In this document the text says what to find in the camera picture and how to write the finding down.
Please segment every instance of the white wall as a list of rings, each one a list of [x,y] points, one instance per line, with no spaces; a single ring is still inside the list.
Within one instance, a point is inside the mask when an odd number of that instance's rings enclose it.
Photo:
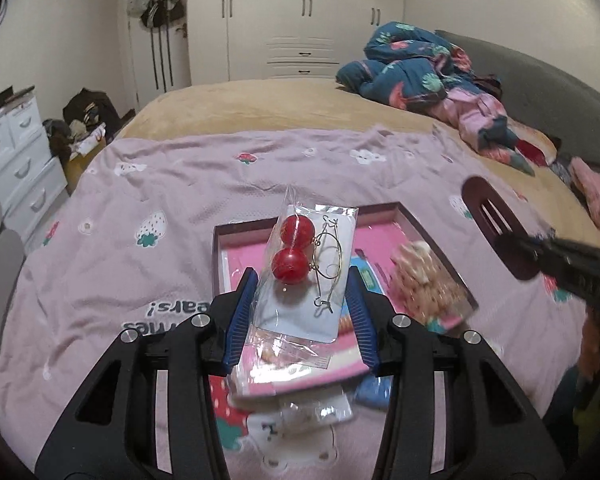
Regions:
[[[600,0],[406,0],[406,21],[529,54],[600,92]]]
[[[36,86],[40,113],[62,118],[83,87],[130,108],[118,32],[118,0],[8,0],[0,26],[0,89]]]

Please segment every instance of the handbag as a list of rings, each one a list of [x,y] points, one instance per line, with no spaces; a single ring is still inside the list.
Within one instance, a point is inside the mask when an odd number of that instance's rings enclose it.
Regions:
[[[140,21],[146,28],[160,28],[167,19],[163,0],[150,0],[145,12],[140,16]]]
[[[177,20],[184,18],[186,14],[182,0],[164,0],[164,9],[168,14],[167,19],[169,22],[176,22]]]

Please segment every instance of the pink clothing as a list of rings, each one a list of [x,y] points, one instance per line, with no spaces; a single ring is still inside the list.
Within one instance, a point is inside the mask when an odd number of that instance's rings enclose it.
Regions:
[[[593,171],[579,156],[571,159],[569,172],[573,183],[587,198],[591,219],[600,229],[600,173]]]
[[[464,142],[475,152],[478,149],[480,130],[488,130],[493,120],[507,113],[494,96],[485,92],[472,94],[461,88],[451,89],[446,98],[429,108],[430,116],[456,128]]]

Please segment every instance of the clothes pile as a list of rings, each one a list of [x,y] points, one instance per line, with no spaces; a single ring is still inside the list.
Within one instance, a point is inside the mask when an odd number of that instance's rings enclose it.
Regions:
[[[534,147],[507,126],[497,79],[477,77],[460,47],[413,25],[389,22],[376,30],[365,55],[341,67],[336,81],[366,99],[443,121],[480,155],[535,174],[521,153]]]

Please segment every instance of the plastic packaging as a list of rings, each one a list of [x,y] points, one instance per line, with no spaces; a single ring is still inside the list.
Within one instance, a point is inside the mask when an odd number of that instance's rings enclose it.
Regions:
[[[283,432],[296,434],[349,420],[353,412],[342,388],[336,386],[281,402],[280,415]]]
[[[267,243],[254,326],[296,338],[294,344],[335,341],[357,214],[287,189]]]
[[[466,304],[464,288],[451,278],[426,242],[399,246],[391,260],[395,267],[389,292],[413,319],[429,327],[440,317],[464,316],[455,308]]]

